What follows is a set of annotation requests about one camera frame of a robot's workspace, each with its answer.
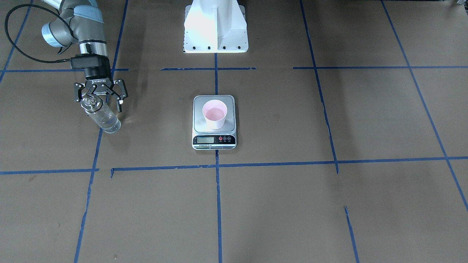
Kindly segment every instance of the bottle cap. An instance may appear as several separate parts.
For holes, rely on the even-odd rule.
[[[102,108],[102,99],[95,95],[84,95],[81,107],[87,112],[96,112]]]

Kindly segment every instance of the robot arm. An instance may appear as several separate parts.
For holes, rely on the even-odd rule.
[[[117,109],[128,96],[122,79],[113,81],[104,34],[104,21],[96,0],[42,0],[60,11],[60,19],[42,27],[44,40],[53,47],[80,46],[80,55],[71,58],[72,69],[84,69],[86,82],[74,84],[76,102],[82,100],[82,91],[88,95],[111,95],[117,101]],[[114,91],[118,86],[120,94]]]

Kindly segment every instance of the plastic water bottle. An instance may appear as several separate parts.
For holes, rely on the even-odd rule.
[[[81,107],[104,132],[115,133],[120,129],[120,120],[99,96],[84,95]]]

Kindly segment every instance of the white cup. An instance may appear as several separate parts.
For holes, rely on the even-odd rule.
[[[220,100],[210,100],[203,105],[202,112],[208,128],[217,130],[224,125],[227,106]]]

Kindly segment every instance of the scale display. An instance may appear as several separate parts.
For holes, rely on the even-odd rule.
[[[220,100],[227,106],[224,125],[217,129],[207,127],[203,105],[209,100]],[[200,95],[193,100],[192,147],[196,150],[233,149],[237,146],[235,102],[231,95]]]

